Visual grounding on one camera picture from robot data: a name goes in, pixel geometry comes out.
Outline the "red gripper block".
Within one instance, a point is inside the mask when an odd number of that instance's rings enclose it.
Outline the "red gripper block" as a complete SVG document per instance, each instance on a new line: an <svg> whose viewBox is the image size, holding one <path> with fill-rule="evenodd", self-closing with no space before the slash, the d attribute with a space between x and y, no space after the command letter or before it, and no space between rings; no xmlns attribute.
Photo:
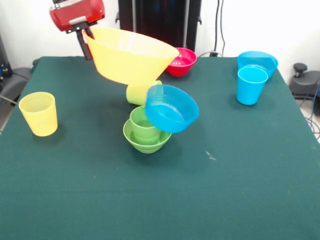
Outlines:
<svg viewBox="0 0 320 240"><path fill-rule="evenodd" d="M53 0L49 14L55 26L63 32L82 22L91 24L103 19L105 6L102 0ZM86 27L84 31L88 37L95 39L90 27ZM93 58L82 30L77 30L76 35L85 59L91 61Z"/></svg>

